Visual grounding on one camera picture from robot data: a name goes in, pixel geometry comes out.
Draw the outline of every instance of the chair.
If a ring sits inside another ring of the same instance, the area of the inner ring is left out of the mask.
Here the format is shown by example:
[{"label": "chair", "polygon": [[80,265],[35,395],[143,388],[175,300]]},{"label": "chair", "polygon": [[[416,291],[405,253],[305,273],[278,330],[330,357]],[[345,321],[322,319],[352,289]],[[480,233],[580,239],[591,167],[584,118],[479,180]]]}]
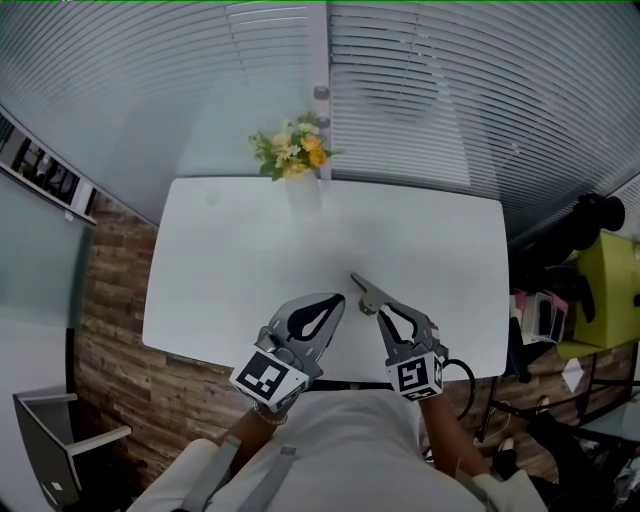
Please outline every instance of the chair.
[{"label": "chair", "polygon": [[640,264],[636,243],[601,233],[596,243],[581,251],[578,273],[591,291],[591,309],[578,303],[573,341],[558,344],[562,359],[595,354],[640,339]]},{"label": "chair", "polygon": [[[104,464],[88,464],[91,468],[87,478],[77,471],[77,459],[96,455],[97,448],[131,433],[131,428],[122,426],[104,434],[74,440],[71,428],[69,404],[76,401],[75,393],[58,395],[34,395],[33,392],[13,395],[22,439],[31,462],[31,467],[42,492],[51,507],[57,511],[79,510],[81,503],[94,502],[91,510],[115,511],[126,509],[126,493],[118,492],[106,481]],[[104,496],[95,497],[95,477],[103,480]]]}]

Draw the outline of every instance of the flower bouquet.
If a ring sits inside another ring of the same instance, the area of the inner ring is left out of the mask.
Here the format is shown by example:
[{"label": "flower bouquet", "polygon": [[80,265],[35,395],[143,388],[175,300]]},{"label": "flower bouquet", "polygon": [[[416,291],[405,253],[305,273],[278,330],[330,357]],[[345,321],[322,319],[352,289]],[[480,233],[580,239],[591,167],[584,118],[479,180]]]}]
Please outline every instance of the flower bouquet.
[{"label": "flower bouquet", "polygon": [[319,133],[318,118],[310,112],[300,116],[295,124],[285,121],[282,131],[271,139],[263,132],[250,136],[254,156],[263,162],[260,174],[277,181],[320,169],[337,152],[324,149],[324,139]]}]

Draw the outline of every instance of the wall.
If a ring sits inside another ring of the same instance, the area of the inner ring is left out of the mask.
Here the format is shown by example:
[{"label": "wall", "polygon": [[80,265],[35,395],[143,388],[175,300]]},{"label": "wall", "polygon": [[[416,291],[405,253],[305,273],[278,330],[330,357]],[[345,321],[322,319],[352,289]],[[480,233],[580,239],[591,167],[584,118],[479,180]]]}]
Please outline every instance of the wall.
[{"label": "wall", "polygon": [[0,498],[12,512],[49,512],[22,442],[13,393],[65,384],[65,328],[0,318]]},{"label": "wall", "polygon": [[93,226],[0,169],[0,319],[73,327]]}]

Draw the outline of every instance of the wrist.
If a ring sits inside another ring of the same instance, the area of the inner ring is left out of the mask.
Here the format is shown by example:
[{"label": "wrist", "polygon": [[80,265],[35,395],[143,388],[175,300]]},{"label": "wrist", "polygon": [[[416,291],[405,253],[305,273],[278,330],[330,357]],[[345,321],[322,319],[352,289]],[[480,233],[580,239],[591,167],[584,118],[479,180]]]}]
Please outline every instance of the wrist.
[{"label": "wrist", "polygon": [[284,425],[287,422],[287,412],[292,405],[293,402],[287,404],[278,412],[272,412],[266,405],[254,402],[252,405],[252,411],[253,414],[257,416],[263,423],[266,423],[270,426],[279,427],[280,425]]},{"label": "wrist", "polygon": [[432,396],[432,397],[429,397],[429,398],[425,398],[424,400],[420,400],[418,402],[418,405],[420,405],[420,409],[423,412],[425,412],[427,410],[447,407],[447,402],[445,401],[445,399],[444,399],[444,397],[442,396],[442,393],[441,393],[439,395]]}]

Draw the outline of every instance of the white table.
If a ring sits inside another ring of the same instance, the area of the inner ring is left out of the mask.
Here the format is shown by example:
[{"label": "white table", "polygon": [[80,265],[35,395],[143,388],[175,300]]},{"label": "white table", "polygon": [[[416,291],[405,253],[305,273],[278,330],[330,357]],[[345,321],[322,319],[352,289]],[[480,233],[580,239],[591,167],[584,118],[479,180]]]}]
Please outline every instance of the white table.
[{"label": "white table", "polygon": [[[375,316],[358,310],[355,271],[429,315],[450,357],[477,378],[501,374],[509,283],[500,203],[369,183],[321,186],[322,209],[295,216],[283,180],[175,180],[151,267],[143,342],[235,367],[284,302],[339,292],[347,306],[320,359],[323,378],[385,382],[386,351]],[[451,367],[444,377],[464,373]]]}]

